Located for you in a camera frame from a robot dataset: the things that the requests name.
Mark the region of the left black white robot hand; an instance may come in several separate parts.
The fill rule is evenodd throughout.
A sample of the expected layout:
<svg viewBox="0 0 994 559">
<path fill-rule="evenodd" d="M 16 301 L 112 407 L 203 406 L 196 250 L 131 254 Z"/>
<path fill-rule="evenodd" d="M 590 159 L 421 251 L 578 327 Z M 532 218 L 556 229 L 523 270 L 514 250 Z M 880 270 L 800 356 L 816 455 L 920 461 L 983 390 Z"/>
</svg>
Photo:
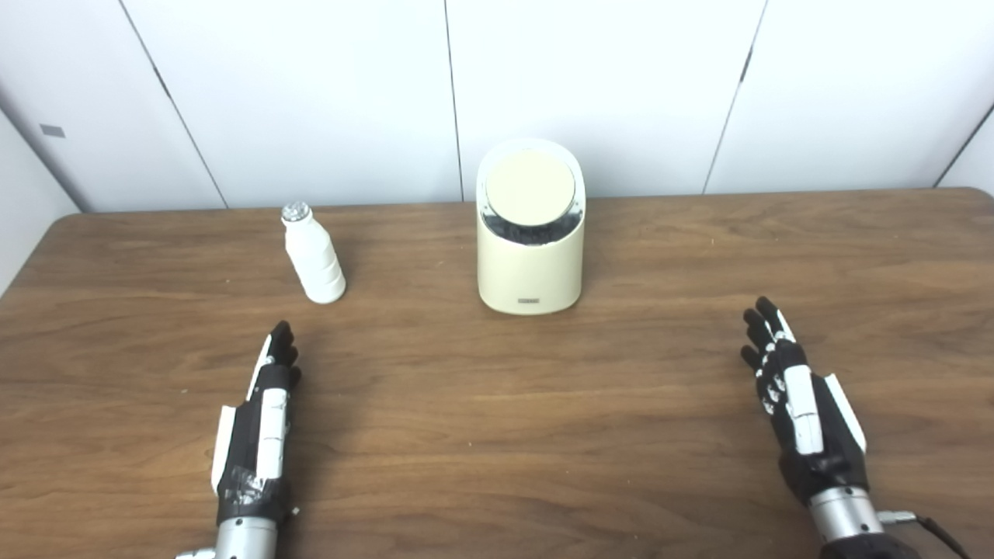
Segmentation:
<svg viewBox="0 0 994 559">
<path fill-rule="evenodd" d="M 235 518 L 280 525 L 294 513 L 283 474 L 291 394 L 302 378 L 298 356 L 289 322 L 277 322 L 260 348 L 245 400 L 221 407 L 210 470 L 217 525 Z"/>
</svg>

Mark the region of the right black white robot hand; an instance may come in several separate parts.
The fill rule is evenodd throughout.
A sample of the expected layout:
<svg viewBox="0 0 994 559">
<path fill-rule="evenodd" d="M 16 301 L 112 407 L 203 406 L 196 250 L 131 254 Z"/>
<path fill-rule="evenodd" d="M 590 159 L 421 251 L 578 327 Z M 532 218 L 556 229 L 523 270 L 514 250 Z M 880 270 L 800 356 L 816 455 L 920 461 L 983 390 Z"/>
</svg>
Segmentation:
<svg viewBox="0 0 994 559">
<path fill-rule="evenodd" d="M 780 308 L 759 297 L 743 311 L 750 343 L 742 360 L 780 445 L 778 467 L 802 503 L 834 488 L 869 491 L 866 436 L 835 375 L 810 366 Z"/>
</svg>

